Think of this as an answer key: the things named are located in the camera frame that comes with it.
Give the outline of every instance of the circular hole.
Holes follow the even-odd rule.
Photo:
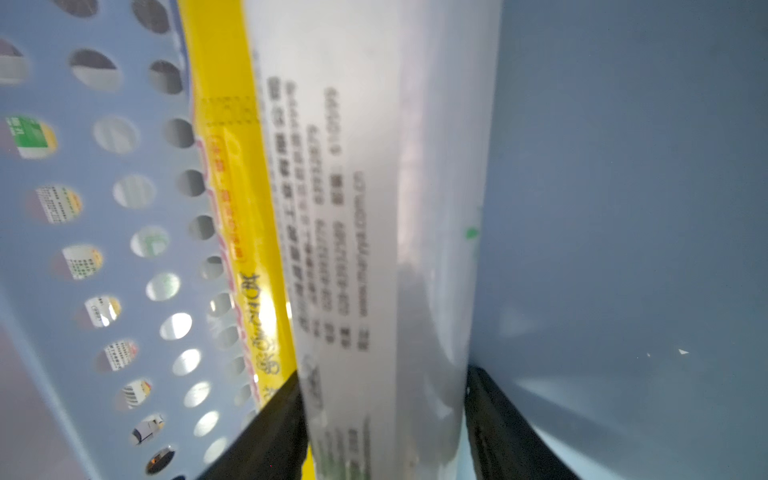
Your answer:
[[[5,117],[8,130],[0,134],[3,150],[16,153],[26,160],[41,160],[58,148],[56,134],[44,122],[25,115]]]
[[[104,263],[101,252],[93,245],[71,245],[61,249],[61,255],[75,280],[90,277],[98,272]]]
[[[110,343],[96,358],[96,370],[100,372],[117,372],[129,366],[139,349],[130,340],[119,340]]]
[[[165,340],[178,340],[187,335],[192,328],[192,317],[189,313],[174,313],[160,326],[160,336]]]
[[[147,296],[149,300],[162,302],[168,300],[181,288],[181,279],[174,273],[159,273],[147,283]]]
[[[139,134],[128,120],[117,115],[108,115],[98,120],[93,127],[96,143],[113,154],[126,154],[139,143]]]
[[[147,475],[154,475],[162,472],[165,467],[168,466],[170,461],[174,459],[175,455],[176,452],[171,447],[165,447],[160,450],[149,462],[147,462]]]
[[[219,293],[208,303],[208,315],[220,317],[232,309],[232,296],[229,293]]]
[[[240,334],[237,332],[237,327],[232,325],[222,330],[216,337],[216,346],[222,350],[226,350],[235,344]]]
[[[96,0],[53,0],[53,2],[69,15],[79,18],[88,18],[98,12]]]
[[[181,193],[188,197],[197,197],[205,191],[205,181],[203,174],[197,170],[187,170],[183,172],[176,182]]]
[[[35,218],[42,218],[49,223],[67,223],[80,215],[83,202],[80,195],[71,188],[61,185],[46,185],[35,188],[29,213]]]
[[[250,385],[243,385],[235,395],[235,406],[241,407],[245,405],[245,402],[250,398]]]
[[[146,379],[134,380],[120,389],[116,406],[123,411],[135,409],[147,400],[151,391],[152,387]]]
[[[160,93],[175,95],[181,92],[181,73],[169,61],[158,60],[150,65],[149,81]]]
[[[171,367],[171,371],[174,375],[185,376],[195,370],[198,365],[200,365],[200,350],[189,349],[182,352],[181,355],[176,358]]]
[[[94,90],[117,91],[122,82],[112,60],[95,50],[77,50],[69,58],[69,68],[79,81]]]
[[[125,208],[146,208],[154,201],[155,189],[148,178],[126,175],[112,187],[114,200]]]
[[[88,326],[104,328],[118,319],[122,308],[118,299],[109,295],[94,296],[84,302],[85,314],[80,315]]]
[[[168,232],[160,227],[144,227],[131,237],[131,250],[139,257],[157,257],[168,247]]]
[[[191,409],[200,405],[208,397],[209,393],[209,382],[195,383],[184,396],[184,406]]]
[[[164,425],[163,417],[157,413],[149,415],[146,419],[141,420],[131,432],[130,440],[132,445],[139,445],[152,440],[163,429]]]
[[[141,26],[154,33],[165,33],[170,29],[168,12],[157,0],[134,0],[131,6]]]
[[[198,240],[208,240],[216,233],[214,219],[207,215],[200,215],[190,222],[189,231],[190,235]]]
[[[219,256],[208,257],[203,262],[203,266],[200,267],[200,275],[205,280],[215,280],[222,273],[224,273],[224,264]]]
[[[194,426],[194,436],[203,437],[208,435],[210,431],[214,429],[218,421],[219,412],[214,410],[212,412],[206,413],[200,417],[200,420],[197,421],[197,425]]]
[[[245,370],[245,358],[237,357],[227,364],[227,375],[235,377]]]
[[[165,124],[163,136],[165,141],[174,147],[188,148],[194,144],[192,125],[190,125],[190,122],[180,118],[174,118]]]
[[[203,454],[203,463],[211,463],[213,460],[216,460],[219,458],[219,455],[224,453],[224,450],[227,448],[227,439],[224,437],[221,437],[220,439],[216,440],[215,442],[210,444],[210,447],[208,447],[208,450],[205,451]]]
[[[0,38],[0,85],[18,85],[28,76],[27,59],[11,42]]]
[[[253,419],[256,418],[256,410],[251,410],[245,415],[245,418],[243,419],[243,424],[240,425],[242,429],[245,429],[250,423],[253,421]]]

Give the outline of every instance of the gray plastic surface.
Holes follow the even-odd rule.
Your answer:
[[[585,480],[766,477],[766,180],[768,2],[506,2],[471,360]]]
[[[147,461],[166,445],[176,449],[175,458],[152,478],[196,478],[207,447],[221,437],[232,442],[254,404],[251,399],[235,406],[235,395],[249,382],[247,373],[235,381],[223,373],[226,362],[242,354],[240,346],[218,350],[206,320],[208,301],[229,290],[226,275],[209,281],[198,272],[207,257],[218,254],[217,238],[196,240],[187,232],[197,215],[210,213],[208,196],[185,197],[176,188],[182,172],[201,168],[200,155],[195,147],[169,145],[162,134],[166,121],[188,118],[187,97],[157,92],[149,77],[156,60],[183,66],[172,33],[158,35],[142,27],[128,1],[102,1],[96,16],[76,18],[47,0],[12,0],[0,6],[0,37],[30,65],[26,81],[0,86],[0,116],[36,117],[58,139],[57,152],[41,161],[0,152],[0,316],[92,479],[145,478]],[[79,48],[98,50],[117,65],[123,78],[118,91],[92,90],[70,72],[69,56]],[[108,114],[127,118],[138,129],[136,150],[116,155],[96,144],[91,129]],[[6,128],[5,121],[0,128]],[[112,186],[126,174],[154,182],[157,196],[149,208],[130,210],[114,201]],[[51,183],[81,195],[84,209],[75,221],[54,225],[25,213],[25,195]],[[130,249],[131,236],[146,225],[170,234],[170,245],[154,259],[137,257]],[[104,254],[104,266],[86,280],[64,280],[51,270],[52,259],[73,243],[92,243]],[[160,272],[176,273],[181,289],[168,301],[153,302],[144,288]],[[103,293],[120,300],[118,321],[82,329],[74,315],[86,299]],[[194,323],[184,338],[168,342],[158,331],[176,312],[189,313]],[[94,360],[101,349],[126,338],[139,347],[132,364],[117,372],[97,371]],[[189,375],[175,376],[172,363],[190,348],[202,352],[200,365]],[[141,377],[153,387],[147,401],[128,412],[116,410],[121,387]],[[196,408],[184,407],[184,394],[203,380],[213,384],[209,397]],[[221,414],[214,430],[193,436],[198,419],[211,410]],[[164,417],[163,430],[132,446],[133,427],[155,412]]]

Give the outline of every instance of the barcode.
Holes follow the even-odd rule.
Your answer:
[[[128,402],[129,406],[131,407],[139,406],[139,399],[136,396],[134,387],[132,386],[123,387],[123,393],[125,394],[125,401]]]

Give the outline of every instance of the snack package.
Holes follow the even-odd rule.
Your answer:
[[[260,404],[296,370],[280,250],[240,0],[176,4],[207,187],[217,212],[247,368]],[[305,480],[313,480],[311,455]]]

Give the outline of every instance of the yellow label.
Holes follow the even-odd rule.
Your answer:
[[[296,370],[296,355],[240,0],[178,5],[198,144],[264,404]]]

